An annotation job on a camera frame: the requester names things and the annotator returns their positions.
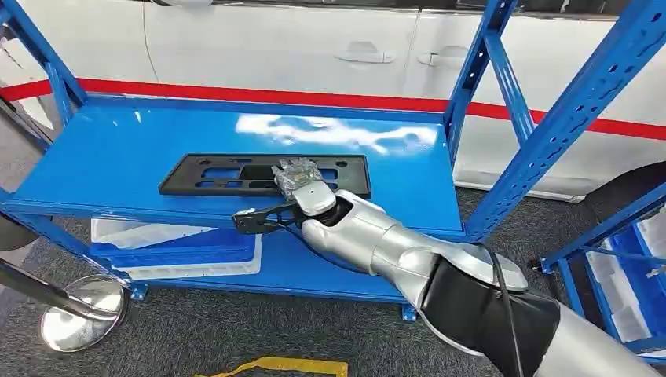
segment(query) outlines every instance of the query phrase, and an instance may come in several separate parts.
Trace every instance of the car door handle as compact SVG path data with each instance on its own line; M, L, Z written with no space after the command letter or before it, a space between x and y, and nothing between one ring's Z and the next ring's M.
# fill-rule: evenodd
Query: car door handle
M436 53L421 53L417 56L417 59L419 63L431 67L447 66L460 69L468 50L468 48L462 46L444 46Z
M380 51L374 43L368 41L351 42L347 49L335 54L340 60L362 63L390 63L396 59L393 50Z

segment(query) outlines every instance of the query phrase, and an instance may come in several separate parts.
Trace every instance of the chrome stanchion base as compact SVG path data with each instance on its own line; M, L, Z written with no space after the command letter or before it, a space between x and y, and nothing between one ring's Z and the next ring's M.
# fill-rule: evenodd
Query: chrome stanchion base
M93 321L73 316L58 308L49 308L42 317L42 338L56 351L75 352L84 350L102 340L122 321L128 293L111 277L105 275L86 276L64 289L91 306L116 313L114 320Z

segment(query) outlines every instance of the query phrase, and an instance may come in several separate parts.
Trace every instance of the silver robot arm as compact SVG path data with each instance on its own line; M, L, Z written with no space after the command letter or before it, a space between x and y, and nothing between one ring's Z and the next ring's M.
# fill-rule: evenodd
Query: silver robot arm
M306 242L392 283L442 341L485 355L514 375L513 338L489 252L407 229L351 192L315 181L294 192L309 219ZM525 376L643 377L659 374L560 302L528 290L520 268L499 256Z

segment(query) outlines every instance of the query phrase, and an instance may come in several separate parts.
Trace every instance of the yellow tape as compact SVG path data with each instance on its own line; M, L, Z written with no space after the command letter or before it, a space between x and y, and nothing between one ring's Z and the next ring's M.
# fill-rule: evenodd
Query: yellow tape
M211 377L229 377L252 368L264 368L274 371L299 371L347 377L348 364L342 361L292 359L290 357L260 357L255 361L243 364L228 373L220 373Z

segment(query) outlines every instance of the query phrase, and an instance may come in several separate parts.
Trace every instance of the red stripe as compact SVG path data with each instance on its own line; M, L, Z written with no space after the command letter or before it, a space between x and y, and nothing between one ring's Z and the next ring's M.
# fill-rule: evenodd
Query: red stripe
M306 104L344 108L372 108L384 110L405 110L415 112L443 112L447 100L433 98L403 98L384 96L361 96L356 94L307 93L282 90L257 90L155 84L147 82L125 82L99 79L79 79L85 90L102 93L124 93L145 96L199 98L206 100L266 102L276 104ZM6 101L41 96L51 93L48 80L30 82L0 88L0 97ZM546 112L530 110L535 122L539 122ZM468 115L494 119L509 119L507 108L498 104L473 102L467 108ZM597 119L587 129L604 134L616 134L646 139L666 141L666 126L647 123L625 122L614 119Z

